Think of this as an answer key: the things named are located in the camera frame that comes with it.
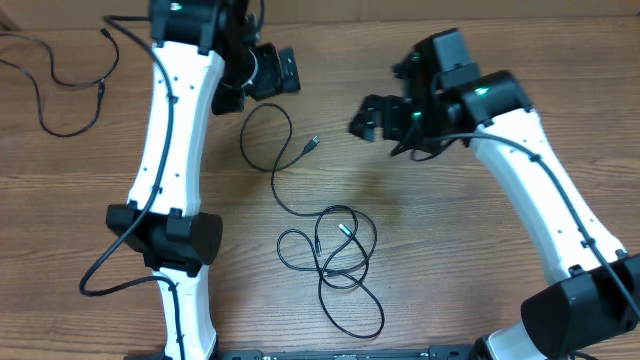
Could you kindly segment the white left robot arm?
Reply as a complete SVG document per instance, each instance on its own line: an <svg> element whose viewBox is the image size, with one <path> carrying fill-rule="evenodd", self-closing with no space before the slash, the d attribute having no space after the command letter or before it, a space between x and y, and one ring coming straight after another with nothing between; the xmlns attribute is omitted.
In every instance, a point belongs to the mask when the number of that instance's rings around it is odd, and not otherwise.
<svg viewBox="0 0 640 360"><path fill-rule="evenodd" d="M200 174L209 118L239 112L245 100L295 93L293 51L260 40L264 19L245 1L154 1L153 90L141 163L106 223L143 257L159 286L167 332L164 359L213 359L218 336L209 268L223 223L201 209Z"/></svg>

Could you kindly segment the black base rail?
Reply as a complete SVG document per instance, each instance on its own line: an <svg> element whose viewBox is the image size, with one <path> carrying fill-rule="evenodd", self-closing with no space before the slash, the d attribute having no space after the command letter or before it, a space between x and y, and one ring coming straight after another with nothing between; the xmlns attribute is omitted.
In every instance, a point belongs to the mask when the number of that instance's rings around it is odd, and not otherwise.
<svg viewBox="0 0 640 360"><path fill-rule="evenodd" d="M487 350L475 345L432 345L422 350L302 351L263 353L260 350L220 351L211 360L490 360Z"/></svg>

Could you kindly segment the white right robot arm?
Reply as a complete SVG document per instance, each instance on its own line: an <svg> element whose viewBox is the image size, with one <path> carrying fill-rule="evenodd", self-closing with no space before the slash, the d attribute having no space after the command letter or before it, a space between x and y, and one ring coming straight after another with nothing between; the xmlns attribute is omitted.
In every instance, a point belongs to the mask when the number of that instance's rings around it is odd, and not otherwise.
<svg viewBox="0 0 640 360"><path fill-rule="evenodd" d="M418 42L393 68L399 96L368 95L350 123L416 162L470 148L511 201L540 256L545 290L519 321L480 337L468 359L575 359L639 323L639 260L598 220L558 160L533 103L506 70L483 74L462 33Z"/></svg>

